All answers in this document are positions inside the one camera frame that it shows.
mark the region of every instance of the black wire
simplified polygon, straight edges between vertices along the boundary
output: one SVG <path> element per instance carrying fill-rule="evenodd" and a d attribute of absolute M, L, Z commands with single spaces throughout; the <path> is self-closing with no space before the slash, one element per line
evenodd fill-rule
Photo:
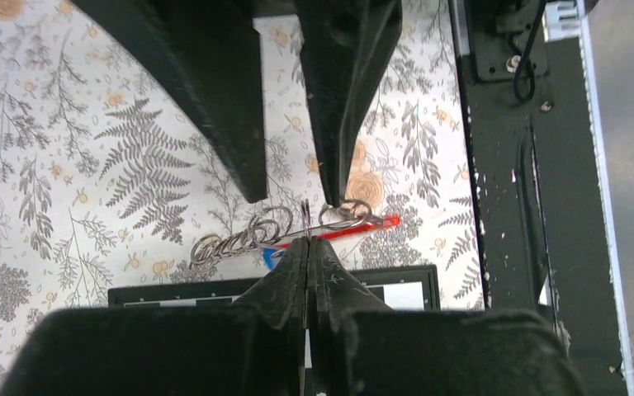
<path fill-rule="evenodd" d="M 520 55 L 521 59 L 518 61 L 518 66 L 513 76 L 513 92 L 514 96 L 518 101 L 525 103 L 533 99 L 533 95 L 536 94 L 536 71 L 533 68 L 533 64 L 529 61 L 529 57 L 531 56 L 531 49 L 533 48 L 533 43 L 536 41 L 536 36 L 538 35 L 538 30 L 541 27 L 541 22 L 543 22 L 543 13 L 546 11 L 547 0 L 540 0 L 538 3 L 538 10 L 536 11 L 536 17 L 533 20 L 531 25 L 531 31 L 528 33 L 528 39 L 526 40 L 526 44 L 523 47 L 523 51 L 516 45 L 515 35 L 509 35 L 507 37 L 509 46 L 512 48 L 516 55 Z M 519 87 L 519 83 L 521 82 L 522 74 L 526 71 L 528 75 L 528 90 L 526 94 L 521 93 L 521 88 Z"/>

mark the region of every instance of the fern leaf print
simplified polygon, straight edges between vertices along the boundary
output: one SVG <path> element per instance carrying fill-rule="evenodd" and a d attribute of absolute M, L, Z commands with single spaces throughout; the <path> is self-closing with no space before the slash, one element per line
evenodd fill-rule
<path fill-rule="evenodd" d="M 173 170 L 193 164 L 174 155 L 185 149 L 187 142 L 167 134 L 156 122 L 162 111 L 147 111 L 148 104 L 149 99 L 139 99 L 123 110 L 107 113 L 119 123 L 95 137 L 118 139 L 101 170 L 102 179 L 112 169 L 122 168 L 106 205 L 124 205 L 121 219 L 139 216 L 134 229 L 153 225 L 152 235 L 161 234 L 162 240 L 180 244 L 182 215 L 188 206 L 178 202 L 188 196 L 182 189 L 190 181 L 176 176 Z"/>

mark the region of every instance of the bolt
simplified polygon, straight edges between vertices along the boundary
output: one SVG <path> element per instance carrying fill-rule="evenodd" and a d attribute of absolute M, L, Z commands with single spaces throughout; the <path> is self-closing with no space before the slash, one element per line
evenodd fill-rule
<path fill-rule="evenodd" d="M 552 110 L 553 108 L 553 102 L 552 101 L 544 101 L 541 104 L 541 111 L 544 113 L 547 113 L 548 111 Z"/>
<path fill-rule="evenodd" d="M 518 67 L 518 62 L 521 60 L 521 57 L 518 55 L 514 55 L 513 57 L 507 59 L 507 71 L 510 73 L 515 73 L 516 68 Z"/>

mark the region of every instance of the floral patterned surface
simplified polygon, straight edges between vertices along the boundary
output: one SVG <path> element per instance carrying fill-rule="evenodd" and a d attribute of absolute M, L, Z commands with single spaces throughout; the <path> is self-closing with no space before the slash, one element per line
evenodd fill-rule
<path fill-rule="evenodd" d="M 403 224 L 334 245 L 354 269 L 436 264 L 443 308 L 480 309 L 447 2 L 404 3 L 348 184 L 349 197 Z M 66 1 L 0 0 L 0 380 L 49 311 L 105 306 L 117 286 L 261 276 L 256 257 L 203 276 L 187 258 L 199 237 L 236 233 L 266 205 L 322 205 L 297 20 L 255 26 L 270 197 L 250 205 L 186 116 L 99 26 Z"/>

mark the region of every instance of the screw hole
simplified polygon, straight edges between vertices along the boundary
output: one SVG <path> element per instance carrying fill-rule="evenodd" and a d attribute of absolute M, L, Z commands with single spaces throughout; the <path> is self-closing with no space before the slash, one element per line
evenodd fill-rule
<path fill-rule="evenodd" d="M 353 47 L 358 38 L 359 21 L 354 15 L 340 14 L 332 20 L 332 38 L 344 47 Z"/>

